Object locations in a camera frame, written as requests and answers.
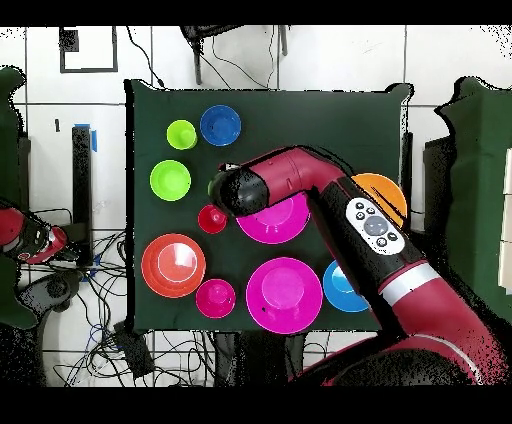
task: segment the red plate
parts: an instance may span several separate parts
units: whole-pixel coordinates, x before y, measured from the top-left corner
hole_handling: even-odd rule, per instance
[[[146,248],[141,268],[151,290],[160,296],[177,298],[192,293],[201,284],[206,260],[190,237],[165,234]]]

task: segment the button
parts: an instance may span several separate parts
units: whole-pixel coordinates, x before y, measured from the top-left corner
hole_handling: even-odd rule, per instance
[[[381,236],[386,234],[388,223],[381,216],[370,216],[364,223],[364,230],[370,236]]]

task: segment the orange bowl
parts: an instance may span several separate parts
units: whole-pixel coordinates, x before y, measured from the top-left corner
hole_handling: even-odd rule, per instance
[[[404,220],[398,215],[375,190],[377,190],[386,200],[391,203],[402,216],[407,216],[407,201],[405,196],[392,180],[379,174],[358,174],[352,179],[362,188],[366,193],[375,200],[384,212],[393,220],[399,227],[402,227]]]

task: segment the small red bowl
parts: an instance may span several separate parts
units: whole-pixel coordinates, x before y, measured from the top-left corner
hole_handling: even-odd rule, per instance
[[[228,222],[228,217],[213,205],[206,205],[197,216],[199,227],[205,233],[220,233]]]

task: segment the table leg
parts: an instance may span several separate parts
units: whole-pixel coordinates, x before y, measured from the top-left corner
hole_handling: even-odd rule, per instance
[[[196,71],[196,84],[201,85],[201,83],[202,83],[202,81],[201,81],[201,58],[199,57],[199,55],[200,55],[199,43],[194,43],[193,49],[194,49],[194,67],[195,67],[195,71]]]
[[[281,46],[283,46],[283,56],[288,54],[288,43],[286,41],[286,25],[279,25],[279,32],[281,33]]]

